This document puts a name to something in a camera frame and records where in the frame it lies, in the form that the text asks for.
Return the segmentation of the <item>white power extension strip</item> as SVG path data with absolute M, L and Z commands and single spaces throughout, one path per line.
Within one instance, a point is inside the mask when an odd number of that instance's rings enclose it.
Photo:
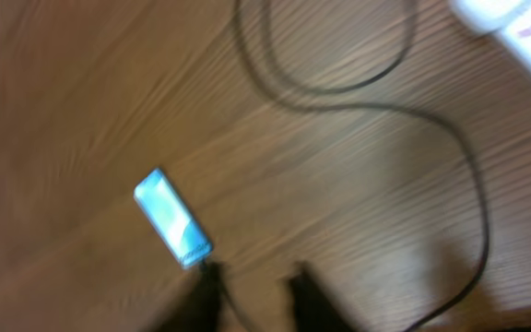
M 531 75 L 531 0 L 451 0 L 454 15 L 477 35 L 490 35 Z

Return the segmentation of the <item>Samsung Galaxy smartphone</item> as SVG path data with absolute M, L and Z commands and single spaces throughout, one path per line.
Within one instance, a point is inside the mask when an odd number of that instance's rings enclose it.
M 209 258 L 211 241 L 161 169 L 151 171 L 135 187 L 134 200 L 183 269 Z

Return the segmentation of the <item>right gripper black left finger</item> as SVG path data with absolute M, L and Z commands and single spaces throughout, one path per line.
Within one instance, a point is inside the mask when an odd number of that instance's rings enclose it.
M 217 332 L 223 304 L 222 268 L 218 262 L 203 263 L 194 286 L 149 332 Z

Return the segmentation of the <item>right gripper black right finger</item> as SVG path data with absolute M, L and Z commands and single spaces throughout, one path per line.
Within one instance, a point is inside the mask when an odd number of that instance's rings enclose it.
M 287 279 L 290 313 L 297 332 L 356 332 L 354 327 L 319 281 L 313 267 L 299 262 Z

